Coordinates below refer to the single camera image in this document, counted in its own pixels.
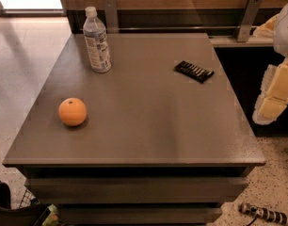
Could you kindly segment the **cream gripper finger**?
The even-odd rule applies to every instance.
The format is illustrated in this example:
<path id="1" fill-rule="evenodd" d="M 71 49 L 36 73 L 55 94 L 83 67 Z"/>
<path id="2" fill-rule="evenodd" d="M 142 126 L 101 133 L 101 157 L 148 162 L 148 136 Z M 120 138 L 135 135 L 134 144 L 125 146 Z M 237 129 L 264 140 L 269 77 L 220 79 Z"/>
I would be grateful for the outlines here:
<path id="1" fill-rule="evenodd" d="M 275 23 L 278 19 L 278 14 L 271 17 L 264 24 L 258 26 L 254 32 L 253 36 L 258 38 L 272 38 L 275 29 Z"/>
<path id="2" fill-rule="evenodd" d="M 257 124 L 268 125 L 282 114 L 287 105 L 288 58 L 285 58 L 279 66 L 269 65 L 265 70 L 252 119 Z"/>

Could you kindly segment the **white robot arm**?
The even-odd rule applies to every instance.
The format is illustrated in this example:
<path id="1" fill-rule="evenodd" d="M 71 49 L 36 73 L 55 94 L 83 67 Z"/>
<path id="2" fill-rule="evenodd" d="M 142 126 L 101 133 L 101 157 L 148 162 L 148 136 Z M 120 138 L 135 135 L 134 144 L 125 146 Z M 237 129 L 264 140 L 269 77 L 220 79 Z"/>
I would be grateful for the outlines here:
<path id="1" fill-rule="evenodd" d="M 275 121 L 288 105 L 288 3 L 255 32 L 259 35 L 272 30 L 274 51 L 284 57 L 279 66 L 268 65 L 257 97 L 252 119 L 256 124 Z"/>

